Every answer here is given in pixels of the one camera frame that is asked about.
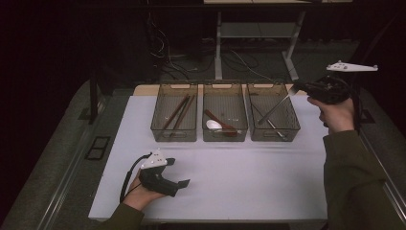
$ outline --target white spoon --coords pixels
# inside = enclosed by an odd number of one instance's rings
[[[209,129],[222,129],[222,128],[223,128],[223,127],[221,126],[221,124],[218,123],[218,122],[215,121],[215,120],[208,120],[208,121],[206,122],[206,126],[207,126]]]

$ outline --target floor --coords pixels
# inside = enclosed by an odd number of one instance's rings
[[[171,62],[162,66],[160,80],[213,79],[214,45],[210,40],[205,42],[207,49],[199,59],[190,59],[173,49]],[[288,42],[283,39],[225,40],[221,56],[223,79],[290,82],[281,55],[287,46]],[[328,64],[348,60],[356,47],[356,42],[348,40],[299,42],[292,59],[300,79],[314,81],[327,73]],[[99,224],[87,215],[132,92],[131,88],[117,88],[112,96],[100,94],[100,115],[93,125],[89,125],[88,82],[78,90],[2,229],[92,229]],[[361,98],[365,109],[373,117],[372,123],[363,125],[365,136],[391,176],[400,196],[406,197],[406,186],[403,183],[406,179],[406,159],[402,154],[406,151],[406,141],[368,92],[362,91]],[[97,137],[108,139],[103,158],[86,159]],[[322,222],[164,224],[158,228],[307,230],[320,229],[323,225]],[[144,229],[156,227],[144,226]]]

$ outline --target dark background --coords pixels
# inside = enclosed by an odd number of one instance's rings
[[[150,25],[145,11],[79,10],[74,2],[61,2],[0,3],[3,105],[0,222],[10,210],[70,100],[92,73],[99,77],[104,94],[111,94],[118,87],[157,81],[153,65],[159,63],[148,51],[154,37],[148,30]],[[358,83],[372,92],[406,136],[402,98],[406,83],[402,70],[406,54],[406,19],[402,6],[402,1],[385,1],[383,7],[367,11],[357,8],[310,11],[300,39],[360,40],[351,62],[378,63],[379,71],[371,77],[359,78],[362,80]],[[251,15],[226,13],[226,17],[237,16],[241,20],[260,15],[258,12]],[[272,15],[274,18],[286,17],[282,12]],[[202,37],[215,37],[215,11],[183,11],[176,16],[170,11],[162,11],[154,16],[159,26],[169,32],[169,39],[177,41],[172,45],[190,53],[191,57],[199,57]],[[139,79],[140,73],[146,77]]]

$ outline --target person's right hand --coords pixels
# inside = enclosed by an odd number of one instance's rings
[[[352,99],[338,104],[325,104],[312,98],[307,100],[321,110],[320,120],[328,125],[328,133],[354,130],[354,106]]]

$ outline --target chopstick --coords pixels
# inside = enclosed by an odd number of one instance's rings
[[[189,99],[189,94],[185,95],[185,97],[182,99],[182,101],[180,102],[180,104],[178,106],[176,106],[175,110],[173,111],[173,113],[170,115],[169,119],[167,120],[167,122],[164,124],[164,127],[162,127],[162,129],[167,129],[167,127],[169,126],[169,124],[172,122],[173,118],[175,118],[176,114],[179,112],[179,110],[182,107],[185,107],[185,103],[187,102],[187,100]]]
[[[188,101],[188,104],[186,104],[183,109],[182,112],[179,115],[178,120],[175,123],[175,126],[173,127],[173,129],[178,129],[180,124],[182,123],[183,119],[185,118],[186,114],[188,113],[188,109],[191,106],[192,102],[194,99],[194,95],[192,95],[191,99]]]
[[[260,116],[262,116],[262,113],[259,111],[259,109],[258,109],[253,103],[251,103],[251,106],[252,106],[253,108],[255,108],[255,110],[258,112],[258,114],[259,114]],[[269,124],[269,126],[271,126],[272,128],[276,129],[275,125],[269,120],[269,118],[266,120],[266,122]],[[283,134],[282,134],[281,132],[279,132],[279,131],[277,131],[277,133],[278,133],[278,135],[279,135],[284,141],[287,141],[287,138],[286,138],[285,135],[283,135]]]

